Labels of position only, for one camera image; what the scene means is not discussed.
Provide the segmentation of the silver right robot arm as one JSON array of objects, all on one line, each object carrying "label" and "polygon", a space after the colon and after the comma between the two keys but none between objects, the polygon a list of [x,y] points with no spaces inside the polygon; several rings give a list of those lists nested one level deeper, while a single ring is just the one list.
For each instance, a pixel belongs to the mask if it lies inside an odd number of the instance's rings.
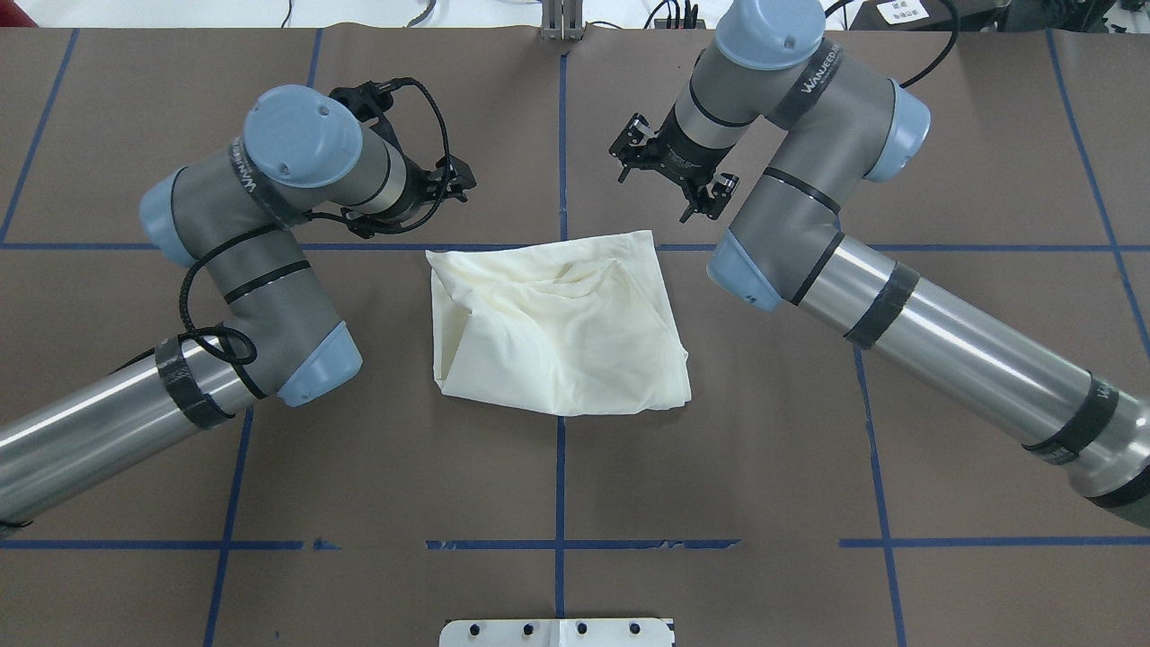
[{"label": "silver right robot arm", "polygon": [[854,349],[887,531],[1147,526],[1147,87],[1092,61],[1147,38],[977,34],[904,91],[935,37],[804,30],[780,68],[769,8],[624,37],[601,113],[666,163],[734,157],[687,245],[726,236],[750,296]]}]

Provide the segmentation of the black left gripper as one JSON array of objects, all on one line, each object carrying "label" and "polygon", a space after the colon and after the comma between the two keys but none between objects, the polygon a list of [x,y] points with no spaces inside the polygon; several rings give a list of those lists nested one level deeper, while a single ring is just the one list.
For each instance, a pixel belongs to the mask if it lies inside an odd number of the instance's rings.
[{"label": "black left gripper", "polygon": [[414,161],[406,160],[406,180],[400,195],[400,217],[414,217],[425,205],[435,205],[437,197],[468,201],[468,192],[477,182],[471,167],[454,155],[445,155],[437,161],[434,171],[425,171]]}]

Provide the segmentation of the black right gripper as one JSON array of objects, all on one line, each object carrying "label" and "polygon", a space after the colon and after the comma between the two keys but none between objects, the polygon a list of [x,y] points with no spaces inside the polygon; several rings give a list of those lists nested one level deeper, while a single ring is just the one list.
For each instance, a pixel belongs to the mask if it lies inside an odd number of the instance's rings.
[{"label": "black right gripper", "polygon": [[735,174],[714,174],[730,151],[730,145],[714,146],[695,143],[678,121],[677,108],[666,115],[657,131],[643,114],[632,114],[610,146],[610,155],[622,165],[620,184],[631,171],[658,171],[687,197],[687,208],[678,224],[687,224],[695,214],[718,219],[730,205],[739,177]]}]

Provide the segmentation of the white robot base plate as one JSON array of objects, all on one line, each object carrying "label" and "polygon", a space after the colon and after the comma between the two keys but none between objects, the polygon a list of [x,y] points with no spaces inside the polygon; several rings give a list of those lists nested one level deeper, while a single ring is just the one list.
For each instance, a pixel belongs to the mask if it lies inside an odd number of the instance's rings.
[{"label": "white robot base plate", "polygon": [[460,619],[439,646],[675,646],[674,622],[657,617]]}]

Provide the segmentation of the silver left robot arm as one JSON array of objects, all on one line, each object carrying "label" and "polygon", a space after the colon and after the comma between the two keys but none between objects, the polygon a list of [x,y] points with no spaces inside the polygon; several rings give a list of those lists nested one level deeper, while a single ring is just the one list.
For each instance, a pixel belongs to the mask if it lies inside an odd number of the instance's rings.
[{"label": "silver left robot arm", "polygon": [[405,234],[475,188],[437,105],[442,157],[427,171],[402,152],[386,116],[402,87],[427,93],[411,77],[274,87],[225,151],[145,193],[141,226],[186,270],[183,332],[3,426],[3,537],[266,396],[296,408],[360,372],[348,324],[292,230],[328,219],[362,238]]}]

